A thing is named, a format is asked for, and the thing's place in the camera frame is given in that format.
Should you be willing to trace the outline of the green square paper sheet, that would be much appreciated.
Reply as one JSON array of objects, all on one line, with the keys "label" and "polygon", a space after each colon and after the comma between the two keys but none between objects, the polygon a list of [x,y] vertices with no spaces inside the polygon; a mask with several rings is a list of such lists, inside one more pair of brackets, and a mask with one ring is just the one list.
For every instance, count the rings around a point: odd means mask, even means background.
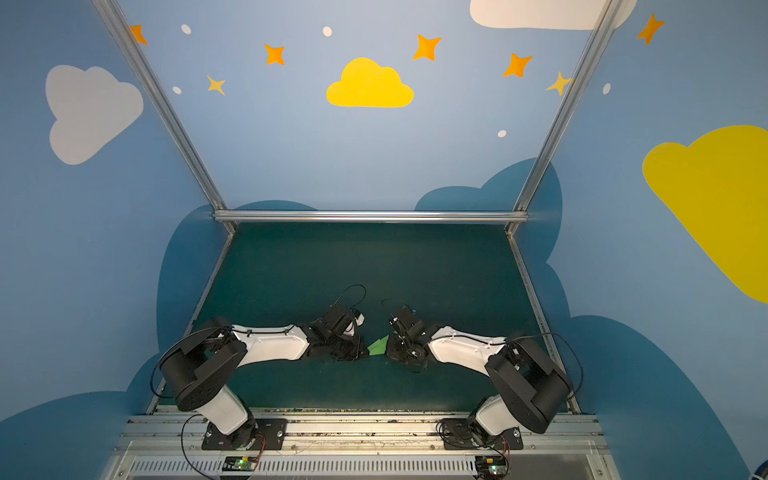
[{"label": "green square paper sheet", "polygon": [[387,351],[389,337],[385,336],[368,346],[368,354],[373,356],[385,355]]}]

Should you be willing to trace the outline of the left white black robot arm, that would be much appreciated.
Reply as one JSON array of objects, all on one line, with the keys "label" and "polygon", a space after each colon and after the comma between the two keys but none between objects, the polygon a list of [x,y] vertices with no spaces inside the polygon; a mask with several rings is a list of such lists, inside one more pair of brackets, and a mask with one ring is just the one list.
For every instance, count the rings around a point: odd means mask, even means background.
[{"label": "left white black robot arm", "polygon": [[364,321],[360,310],[338,303],[308,324],[284,327],[246,327],[214,318],[171,346],[157,367],[177,408],[208,421],[202,450],[279,450],[286,422],[255,418],[229,388],[230,378],[241,367],[269,361],[323,355],[338,361],[362,360],[368,356],[359,333]]}]

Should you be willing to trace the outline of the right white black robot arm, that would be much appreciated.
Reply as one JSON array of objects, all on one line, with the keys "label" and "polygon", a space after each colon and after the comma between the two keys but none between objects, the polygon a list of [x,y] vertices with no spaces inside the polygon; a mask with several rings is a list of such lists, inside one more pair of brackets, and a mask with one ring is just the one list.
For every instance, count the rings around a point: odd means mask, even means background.
[{"label": "right white black robot arm", "polygon": [[451,450],[499,448],[522,428],[544,434],[573,392],[573,384],[535,335],[487,337],[429,325],[408,307],[390,320],[385,354],[408,366],[430,361],[464,367],[490,380],[496,393],[466,418],[445,418],[436,432]]}]

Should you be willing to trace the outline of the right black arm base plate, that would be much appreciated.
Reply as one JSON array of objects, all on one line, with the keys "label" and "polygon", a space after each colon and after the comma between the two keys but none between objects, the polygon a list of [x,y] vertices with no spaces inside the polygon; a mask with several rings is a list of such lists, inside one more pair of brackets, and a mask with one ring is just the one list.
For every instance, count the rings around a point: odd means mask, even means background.
[{"label": "right black arm base plate", "polygon": [[522,450],[522,434],[513,427],[498,435],[491,435],[467,419],[444,418],[436,424],[436,433],[446,450],[496,449]]}]

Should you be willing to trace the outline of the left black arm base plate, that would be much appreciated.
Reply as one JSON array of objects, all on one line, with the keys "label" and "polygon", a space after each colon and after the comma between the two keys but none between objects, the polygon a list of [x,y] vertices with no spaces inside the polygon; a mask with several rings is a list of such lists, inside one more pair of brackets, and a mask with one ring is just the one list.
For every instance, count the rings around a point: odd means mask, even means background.
[{"label": "left black arm base plate", "polygon": [[208,423],[201,449],[227,451],[281,450],[285,438],[285,418],[255,418],[247,420],[233,433],[222,433]]}]

